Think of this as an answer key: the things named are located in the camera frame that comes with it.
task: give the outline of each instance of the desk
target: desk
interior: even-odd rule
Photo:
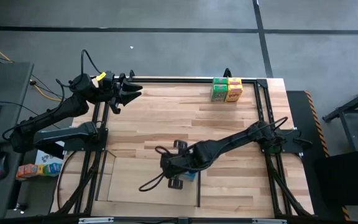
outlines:
[[[211,103],[210,83],[141,85],[144,87],[141,97],[122,107],[121,114],[109,113],[108,156],[92,215],[273,217],[265,159],[257,144],[248,144],[227,152],[209,169],[201,172],[200,208],[195,207],[196,181],[185,182],[183,190],[168,189],[167,179],[150,192],[137,190],[161,173],[160,155],[154,151],[155,146],[161,145],[172,150],[175,139],[189,144],[206,139],[221,139],[256,122],[259,117],[253,86],[244,84],[244,92],[237,103]],[[268,86],[274,117],[289,117],[282,128],[292,128],[283,80],[268,79]],[[260,93],[265,108],[262,90]],[[90,109],[88,114],[75,118],[73,125],[90,121],[92,112]],[[73,156],[62,175],[62,203],[78,184],[83,157],[81,152]],[[302,206],[313,213],[301,160],[292,154],[283,154],[282,159],[289,189]],[[87,191],[85,189],[82,208],[85,206]],[[277,193],[280,208],[284,211],[281,190]],[[55,200],[51,212],[56,210]]]
[[[0,64],[0,101],[23,104],[28,82],[32,72],[31,63]],[[0,180],[0,218],[4,218],[6,210],[12,206],[12,194],[15,193],[16,170],[22,160],[22,154],[13,152],[10,144],[2,139],[1,134],[17,124],[21,108],[16,105],[0,106],[0,144],[2,150],[9,153],[9,174]]]

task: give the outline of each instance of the yellow tag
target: yellow tag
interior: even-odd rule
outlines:
[[[100,81],[100,80],[102,80],[105,76],[106,76],[106,72],[103,72],[102,74],[100,74],[100,75],[98,75],[98,76],[96,77],[96,80],[97,80],[97,81]]]

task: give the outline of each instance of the blue object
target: blue object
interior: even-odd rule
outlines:
[[[196,178],[196,173],[191,173],[191,172],[185,172],[184,174],[181,174],[179,176],[179,179],[190,181],[190,182],[194,181],[195,178]]]

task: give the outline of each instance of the yellow box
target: yellow box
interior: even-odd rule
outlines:
[[[229,91],[227,92],[227,96],[225,102],[236,102],[243,91],[242,85],[229,85]]]
[[[241,78],[228,78],[227,84],[228,85],[242,85]]]
[[[37,175],[45,175],[44,167],[45,165],[37,165]]]

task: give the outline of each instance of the gray desk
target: gray desk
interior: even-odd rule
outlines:
[[[28,82],[32,73],[31,63],[0,64],[0,101],[10,101],[23,104]],[[23,155],[13,152],[9,143],[2,139],[1,134],[17,124],[21,112],[20,106],[0,104],[0,145],[3,151],[9,153],[9,174],[0,180],[0,218],[4,218],[6,210],[11,208],[15,197],[15,181],[17,167],[21,164]]]

